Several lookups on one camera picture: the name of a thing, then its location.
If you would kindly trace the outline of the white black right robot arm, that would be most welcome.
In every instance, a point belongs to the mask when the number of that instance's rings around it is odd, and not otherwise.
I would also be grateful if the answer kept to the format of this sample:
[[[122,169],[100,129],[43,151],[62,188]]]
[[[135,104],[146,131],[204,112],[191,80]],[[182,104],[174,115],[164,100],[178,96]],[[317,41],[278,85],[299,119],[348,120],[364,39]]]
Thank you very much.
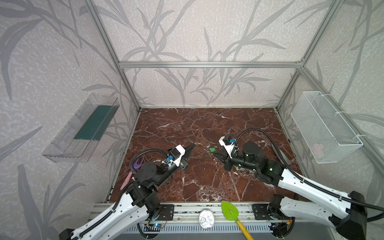
[[[362,204],[362,194],[345,193],[321,185],[284,164],[267,159],[263,149],[254,142],[247,142],[240,156],[234,154],[235,139],[221,137],[223,150],[214,152],[227,171],[233,167],[254,171],[256,177],[269,185],[296,193],[307,202],[275,195],[269,203],[269,213],[276,216],[304,218],[326,225],[348,240],[364,240],[367,236],[367,209]]]

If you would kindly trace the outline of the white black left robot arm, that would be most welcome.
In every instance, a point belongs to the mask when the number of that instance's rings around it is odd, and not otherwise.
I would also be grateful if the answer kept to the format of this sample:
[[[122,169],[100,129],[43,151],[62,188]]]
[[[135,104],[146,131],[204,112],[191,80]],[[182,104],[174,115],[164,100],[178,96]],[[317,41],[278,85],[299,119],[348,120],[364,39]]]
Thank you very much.
[[[65,229],[59,234],[61,240],[113,240],[130,227],[160,214],[161,204],[157,199],[157,188],[179,169],[188,167],[187,160],[196,144],[181,145],[167,153],[160,149],[148,149],[133,158],[148,153],[159,153],[164,157],[160,165],[146,162],[139,170],[134,169],[132,182],[120,192],[113,205],[87,224],[77,229]]]

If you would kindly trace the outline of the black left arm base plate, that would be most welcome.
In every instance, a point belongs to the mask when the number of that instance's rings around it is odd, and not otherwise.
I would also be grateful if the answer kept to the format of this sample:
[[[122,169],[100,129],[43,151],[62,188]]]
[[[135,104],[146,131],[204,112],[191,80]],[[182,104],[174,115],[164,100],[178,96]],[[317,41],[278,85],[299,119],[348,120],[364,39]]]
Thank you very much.
[[[158,210],[150,214],[149,220],[151,221],[172,221],[175,213],[174,204],[161,204]]]

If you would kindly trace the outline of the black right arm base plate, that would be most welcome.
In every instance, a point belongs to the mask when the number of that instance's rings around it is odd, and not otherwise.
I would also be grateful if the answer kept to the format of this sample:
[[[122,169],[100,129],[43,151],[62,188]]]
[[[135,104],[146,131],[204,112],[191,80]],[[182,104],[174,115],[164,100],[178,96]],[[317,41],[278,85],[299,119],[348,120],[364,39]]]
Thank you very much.
[[[268,207],[268,203],[252,204],[255,220],[279,220],[279,217],[276,217],[269,212]]]

